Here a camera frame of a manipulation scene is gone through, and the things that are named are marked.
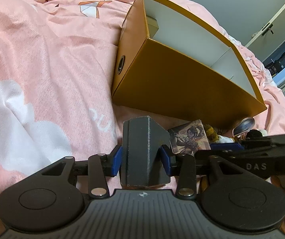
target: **round pad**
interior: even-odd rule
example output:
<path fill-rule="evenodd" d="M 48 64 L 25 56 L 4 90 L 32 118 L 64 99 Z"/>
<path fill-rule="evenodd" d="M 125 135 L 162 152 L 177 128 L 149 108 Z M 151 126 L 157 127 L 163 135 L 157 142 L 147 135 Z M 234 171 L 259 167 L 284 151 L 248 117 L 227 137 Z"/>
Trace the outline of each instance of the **round pad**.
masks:
<path fill-rule="evenodd" d="M 273 229 L 285 217 L 285 193 L 248 175 L 225 175 L 202 194 L 203 210 L 231 230 L 252 232 Z"/>
<path fill-rule="evenodd" d="M 75 220 L 84 209 L 82 193 L 59 176 L 26 178 L 0 194 L 0 218 L 23 232 L 47 232 Z"/>
<path fill-rule="evenodd" d="M 252 209 L 261 207 L 266 201 L 266 196 L 255 188 L 237 188 L 229 193 L 229 199 L 238 207 Z"/>
<path fill-rule="evenodd" d="M 21 205 L 28 209 L 44 209 L 56 200 L 56 194 L 46 189 L 32 189 L 25 191 L 19 198 Z"/>

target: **round hole in box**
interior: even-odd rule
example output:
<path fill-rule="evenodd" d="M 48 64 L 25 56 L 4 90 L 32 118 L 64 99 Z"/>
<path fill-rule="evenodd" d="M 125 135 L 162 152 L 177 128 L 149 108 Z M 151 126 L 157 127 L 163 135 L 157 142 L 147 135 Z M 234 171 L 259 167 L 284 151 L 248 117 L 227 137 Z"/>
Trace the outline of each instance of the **round hole in box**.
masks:
<path fill-rule="evenodd" d="M 119 65 L 118 65 L 118 69 L 117 69 L 117 73 L 120 74 L 121 73 L 121 70 L 124 66 L 124 62 L 125 62 L 125 55 L 122 55 L 121 56 L 121 59 L 119 61 Z"/>

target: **white door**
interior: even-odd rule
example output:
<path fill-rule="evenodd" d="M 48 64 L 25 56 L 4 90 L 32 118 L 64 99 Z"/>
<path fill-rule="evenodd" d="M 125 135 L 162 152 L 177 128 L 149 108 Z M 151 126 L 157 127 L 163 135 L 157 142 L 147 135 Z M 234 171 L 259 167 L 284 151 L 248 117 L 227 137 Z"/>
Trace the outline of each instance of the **white door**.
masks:
<path fill-rule="evenodd" d="M 285 4 L 246 47 L 263 62 L 285 41 Z"/>

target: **gray 3d-printed block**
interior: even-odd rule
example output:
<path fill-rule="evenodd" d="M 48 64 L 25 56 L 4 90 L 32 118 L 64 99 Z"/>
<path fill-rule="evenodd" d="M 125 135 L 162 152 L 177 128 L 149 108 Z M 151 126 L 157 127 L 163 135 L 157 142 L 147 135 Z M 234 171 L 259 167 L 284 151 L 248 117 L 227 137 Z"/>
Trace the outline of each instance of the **gray 3d-printed block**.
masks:
<path fill-rule="evenodd" d="M 170 183 L 158 153 L 161 145 L 170 147 L 170 135 L 151 117 L 125 121 L 121 184 L 152 187 Z"/>

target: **pink bed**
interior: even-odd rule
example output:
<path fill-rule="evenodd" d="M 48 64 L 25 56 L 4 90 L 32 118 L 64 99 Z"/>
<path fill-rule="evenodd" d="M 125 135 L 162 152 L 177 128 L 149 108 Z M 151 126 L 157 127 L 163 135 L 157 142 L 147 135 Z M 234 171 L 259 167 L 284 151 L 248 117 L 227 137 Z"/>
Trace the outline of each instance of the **pink bed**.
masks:
<path fill-rule="evenodd" d="M 121 141 L 124 120 L 151 115 L 166 129 L 185 122 L 112 104 L 117 43 L 133 1 L 0 0 L 0 192 L 63 156 L 109 153 Z M 172 1 L 229 38 L 202 5 Z M 80 3 L 90 9 L 82 12 Z M 262 63 L 230 39 L 268 107 L 255 117 L 256 127 L 285 133 L 281 90 Z M 119 177 L 109 186 L 111 192 L 120 187 Z"/>

